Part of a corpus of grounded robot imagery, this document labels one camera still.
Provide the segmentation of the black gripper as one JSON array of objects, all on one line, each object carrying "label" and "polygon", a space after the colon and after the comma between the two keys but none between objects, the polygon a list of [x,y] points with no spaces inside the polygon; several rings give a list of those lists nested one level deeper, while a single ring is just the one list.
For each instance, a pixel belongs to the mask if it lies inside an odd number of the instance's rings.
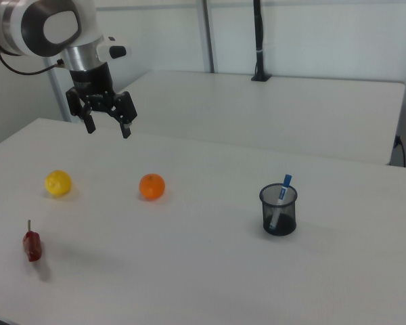
[{"label": "black gripper", "polygon": [[66,92],[66,99],[72,116],[84,122],[88,133],[95,131],[95,123],[91,116],[91,105],[87,99],[100,100],[106,107],[106,113],[120,125],[122,137],[131,135],[131,124],[137,117],[135,105],[128,91],[115,93],[112,76],[107,63],[89,70],[71,70],[70,76],[74,87]]}]

